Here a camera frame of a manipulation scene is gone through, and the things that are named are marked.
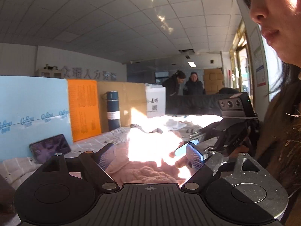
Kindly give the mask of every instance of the white box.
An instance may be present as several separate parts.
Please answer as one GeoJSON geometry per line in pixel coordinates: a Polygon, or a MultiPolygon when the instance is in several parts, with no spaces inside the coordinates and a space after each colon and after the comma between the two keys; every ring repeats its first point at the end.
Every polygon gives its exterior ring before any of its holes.
{"type": "Polygon", "coordinates": [[[145,87],[147,100],[147,117],[165,115],[166,88],[159,85],[149,84],[145,87]]]}

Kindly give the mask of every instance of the fluorescent light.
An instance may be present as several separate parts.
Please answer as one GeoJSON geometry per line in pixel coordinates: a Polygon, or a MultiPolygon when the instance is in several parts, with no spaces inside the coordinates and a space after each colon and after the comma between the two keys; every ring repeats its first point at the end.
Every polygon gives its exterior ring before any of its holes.
{"type": "Polygon", "coordinates": [[[190,67],[196,67],[194,62],[188,62],[188,64],[190,65],[190,67]]]}

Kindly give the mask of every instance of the blue gripper pad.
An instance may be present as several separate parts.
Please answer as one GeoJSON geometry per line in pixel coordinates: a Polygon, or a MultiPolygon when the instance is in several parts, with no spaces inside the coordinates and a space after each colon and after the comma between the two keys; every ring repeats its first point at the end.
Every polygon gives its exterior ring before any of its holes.
{"type": "Polygon", "coordinates": [[[186,156],[192,166],[199,170],[205,163],[206,157],[204,154],[200,153],[195,147],[196,145],[193,143],[188,143],[186,146],[186,156]]]}
{"type": "Polygon", "coordinates": [[[102,170],[106,170],[111,162],[115,159],[116,144],[109,143],[107,146],[108,145],[111,145],[111,147],[106,152],[101,154],[100,157],[96,158],[96,162],[102,170]]]}

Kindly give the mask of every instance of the smartphone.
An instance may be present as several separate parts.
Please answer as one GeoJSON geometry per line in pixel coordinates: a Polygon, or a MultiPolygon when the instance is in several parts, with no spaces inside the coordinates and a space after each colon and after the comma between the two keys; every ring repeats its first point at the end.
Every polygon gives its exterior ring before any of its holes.
{"type": "Polygon", "coordinates": [[[32,143],[29,145],[29,149],[38,164],[45,163],[55,153],[62,153],[65,155],[71,151],[63,134],[32,143]]]}

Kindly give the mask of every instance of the person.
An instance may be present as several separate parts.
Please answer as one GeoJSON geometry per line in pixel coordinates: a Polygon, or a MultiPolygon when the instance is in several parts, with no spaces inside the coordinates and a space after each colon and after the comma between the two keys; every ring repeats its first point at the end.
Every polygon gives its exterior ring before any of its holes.
{"type": "Polygon", "coordinates": [[[189,80],[183,88],[183,95],[202,95],[206,94],[203,83],[199,81],[198,74],[191,72],[189,80]]]}
{"type": "Polygon", "coordinates": [[[301,0],[244,0],[251,19],[283,61],[271,92],[255,159],[286,189],[290,199],[282,222],[301,222],[301,0]]]}
{"type": "Polygon", "coordinates": [[[178,95],[180,84],[184,82],[186,75],[183,71],[178,70],[172,77],[163,82],[162,86],[166,88],[166,95],[178,95]]]}

